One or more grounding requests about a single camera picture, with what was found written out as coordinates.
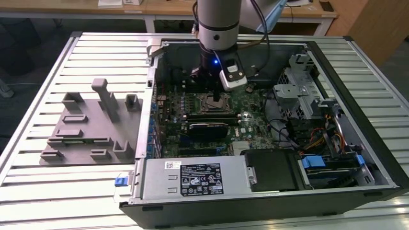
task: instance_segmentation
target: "warning label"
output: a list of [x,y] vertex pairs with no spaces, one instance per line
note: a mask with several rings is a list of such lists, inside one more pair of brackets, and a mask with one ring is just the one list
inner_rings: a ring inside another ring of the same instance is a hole
[[220,164],[180,165],[180,184],[183,196],[223,194]]

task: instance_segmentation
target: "desk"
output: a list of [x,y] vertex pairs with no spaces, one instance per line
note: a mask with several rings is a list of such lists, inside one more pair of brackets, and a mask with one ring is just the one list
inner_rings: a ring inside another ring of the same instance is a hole
[[[64,19],[143,19],[148,33],[155,33],[155,20],[194,20],[192,2],[186,0],[144,0],[140,6],[99,9],[98,0],[0,0],[0,17]],[[316,0],[313,4],[284,9],[279,22],[316,23],[315,35],[324,36],[336,12],[325,12]]]

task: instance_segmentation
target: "ribbed metal panel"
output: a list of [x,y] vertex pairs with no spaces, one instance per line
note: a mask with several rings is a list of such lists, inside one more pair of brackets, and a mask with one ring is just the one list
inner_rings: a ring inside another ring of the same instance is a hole
[[[114,179],[131,171],[134,165],[43,167],[39,157],[64,109],[62,99],[66,92],[80,91],[84,98],[96,98],[91,83],[94,78],[104,77],[111,83],[108,90],[115,92],[116,98],[124,98],[128,93],[144,97],[150,71],[146,46],[154,37],[192,38],[186,34],[84,33],[67,46],[67,54],[62,55],[55,67],[58,71],[48,77],[50,87],[34,107],[35,112],[23,120],[28,122],[26,128],[14,136],[18,138],[16,145],[7,148],[11,149],[11,155],[0,187],[2,229],[139,229],[118,205],[120,200],[127,199],[130,188],[114,187]],[[256,35],[240,37],[259,38]],[[409,110],[396,89],[389,87],[388,80],[375,67],[367,65],[363,54],[340,37],[272,36],[271,39],[317,42],[393,155],[409,172]],[[323,85],[332,96],[327,83],[323,82]],[[409,198],[404,195],[389,201],[367,204],[337,216],[190,229],[408,229],[408,213]]]

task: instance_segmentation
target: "blue tab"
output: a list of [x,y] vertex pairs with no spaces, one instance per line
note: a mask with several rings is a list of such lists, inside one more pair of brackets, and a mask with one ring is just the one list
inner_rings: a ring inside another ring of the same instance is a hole
[[118,177],[115,179],[115,187],[127,187],[128,186],[128,177]]
[[305,168],[305,169],[308,169],[308,168],[311,167],[311,165],[309,165],[309,162],[308,162],[308,159],[307,159],[307,158],[304,158],[304,159],[301,160],[301,163],[303,163],[303,166],[304,166],[304,168]]
[[356,157],[357,157],[357,160],[359,160],[360,166],[364,166],[364,165],[365,165],[365,160],[364,160],[363,155],[357,155]]
[[325,162],[321,156],[307,156],[301,160],[304,168],[309,167],[325,167]]

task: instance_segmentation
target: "gray plastic part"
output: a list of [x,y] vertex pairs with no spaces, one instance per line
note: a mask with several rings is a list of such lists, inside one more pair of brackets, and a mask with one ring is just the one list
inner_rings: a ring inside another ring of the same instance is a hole
[[108,160],[111,159],[111,155],[107,151],[107,149],[92,149],[91,150],[91,157],[94,160]]
[[42,153],[42,165],[128,164],[135,161],[143,100],[115,99],[107,80],[95,79],[100,99],[66,94],[66,109]]
[[58,150],[43,151],[40,157],[47,161],[59,161],[63,158],[63,154]]

